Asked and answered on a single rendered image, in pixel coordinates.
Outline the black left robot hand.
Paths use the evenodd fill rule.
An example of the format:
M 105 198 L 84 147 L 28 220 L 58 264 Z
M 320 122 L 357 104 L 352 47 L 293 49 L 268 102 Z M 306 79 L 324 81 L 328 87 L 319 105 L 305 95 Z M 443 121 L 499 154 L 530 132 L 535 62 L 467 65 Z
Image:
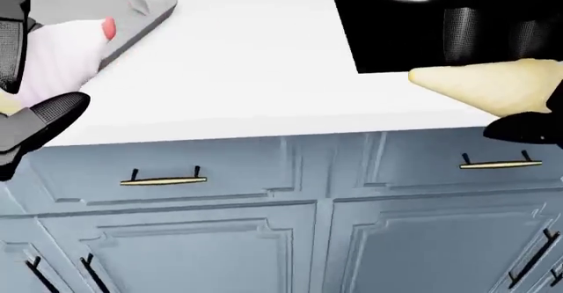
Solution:
M 31 0 L 0 0 L 0 90 L 17 94 L 24 74 L 28 34 L 40 28 L 29 18 Z M 12 179 L 28 152 L 61 134 L 90 104 L 89 95 L 69 92 L 0 113 L 0 181 Z

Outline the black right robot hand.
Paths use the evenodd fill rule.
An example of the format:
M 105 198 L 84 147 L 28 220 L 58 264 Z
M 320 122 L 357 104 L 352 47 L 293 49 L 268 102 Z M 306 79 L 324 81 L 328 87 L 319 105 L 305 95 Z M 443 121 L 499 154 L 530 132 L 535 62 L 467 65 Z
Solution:
M 444 61 L 448 66 L 550 60 L 563 44 L 563 14 L 537 19 L 491 20 L 469 8 L 444 12 Z M 563 150 L 563 81 L 547 101 L 550 113 L 524 112 L 498 117 L 483 136 L 504 142 L 555 144 Z

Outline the yellow cheesecake slice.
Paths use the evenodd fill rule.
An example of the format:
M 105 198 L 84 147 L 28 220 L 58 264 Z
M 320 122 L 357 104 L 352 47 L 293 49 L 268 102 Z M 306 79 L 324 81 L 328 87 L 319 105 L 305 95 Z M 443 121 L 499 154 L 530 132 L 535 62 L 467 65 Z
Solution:
M 547 101 L 563 81 L 563 62 L 522 59 L 417 68 L 408 72 L 408 80 L 497 117 L 550 113 Z

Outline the white cake slice with strawberry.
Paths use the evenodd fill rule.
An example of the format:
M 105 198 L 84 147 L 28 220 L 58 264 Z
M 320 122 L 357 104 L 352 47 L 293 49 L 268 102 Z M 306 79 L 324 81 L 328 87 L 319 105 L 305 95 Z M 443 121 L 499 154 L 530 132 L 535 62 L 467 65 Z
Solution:
M 12 115 L 67 92 L 77 92 L 99 72 L 113 18 L 43 26 L 28 36 L 26 65 L 17 94 L 0 90 L 0 113 Z

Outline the black cooktop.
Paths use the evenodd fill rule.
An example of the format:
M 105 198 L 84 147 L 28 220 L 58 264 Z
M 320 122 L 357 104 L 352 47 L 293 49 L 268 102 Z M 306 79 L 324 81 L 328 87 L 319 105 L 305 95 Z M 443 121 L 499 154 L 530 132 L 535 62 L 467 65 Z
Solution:
M 537 19 L 563 14 L 563 0 L 438 0 L 403 4 L 391 0 L 334 0 L 359 73 L 387 73 L 447 65 L 444 12 L 469 8 L 491 20 Z M 550 60 L 563 60 L 556 44 Z

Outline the blue-gray drawer front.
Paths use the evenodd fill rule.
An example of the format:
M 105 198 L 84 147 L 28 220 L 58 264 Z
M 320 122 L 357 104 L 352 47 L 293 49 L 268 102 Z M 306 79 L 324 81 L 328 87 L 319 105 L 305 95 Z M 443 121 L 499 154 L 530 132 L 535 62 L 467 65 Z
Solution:
M 169 201 L 270 197 L 301 189 L 302 155 L 287 137 L 47 147 L 27 156 L 24 179 L 52 202 L 119 206 Z M 189 177 L 198 165 L 208 181 L 125 187 L 138 179 Z
M 461 170 L 462 154 L 473 163 L 522 160 L 527 150 L 542 165 Z M 365 153 L 359 187 L 405 191 L 411 187 L 562 187 L 563 150 L 551 145 L 486 139 L 481 128 L 386 131 Z

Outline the blue-gray cabinet door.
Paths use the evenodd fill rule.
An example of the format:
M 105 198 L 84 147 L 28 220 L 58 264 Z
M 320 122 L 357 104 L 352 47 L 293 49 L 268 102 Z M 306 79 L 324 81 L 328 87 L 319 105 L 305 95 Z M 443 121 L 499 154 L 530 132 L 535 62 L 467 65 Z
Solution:
M 308 293 L 314 202 L 41 216 L 77 293 Z
M 0 220 L 0 293 L 50 293 L 25 264 L 36 256 L 60 293 L 74 293 L 61 251 L 34 219 Z
M 560 236 L 508 289 L 543 229 Z M 555 192 L 337 202 L 323 293 L 536 293 L 562 253 Z

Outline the blue-gray kitchen cabinet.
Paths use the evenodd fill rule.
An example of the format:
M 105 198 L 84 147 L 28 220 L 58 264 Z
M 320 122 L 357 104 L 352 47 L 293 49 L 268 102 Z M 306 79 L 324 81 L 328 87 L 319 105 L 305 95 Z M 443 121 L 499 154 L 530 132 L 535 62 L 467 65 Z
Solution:
M 24 179 L 27 157 L 12 181 L 0 184 L 0 220 L 34 219 L 41 216 L 76 216 L 106 212 L 153 209 L 207 209 L 249 206 L 254 204 L 277 204 L 281 202 L 314 202 L 317 209 L 311 256 L 310 287 L 308 293 L 323 293 L 325 269 L 333 209 L 337 202 L 369 200 L 403 200 L 426 197 L 474 196 L 490 194 L 525 194 L 555 192 L 563 195 L 562 187 L 411 187 L 405 191 L 386 191 L 374 187 L 359 187 L 362 182 L 364 155 L 371 151 L 377 136 L 384 132 L 363 134 L 333 134 L 316 136 L 268 136 L 287 137 L 296 142 L 302 161 L 301 189 L 295 192 L 280 192 L 270 197 L 236 198 L 232 200 L 169 201 L 129 204 L 119 206 L 90 206 L 79 202 L 52 202 L 30 179 Z M 65 279 L 72 287 L 75 269 L 65 259 Z M 536 293 L 563 293 L 563 284 L 551 292 L 543 285 Z

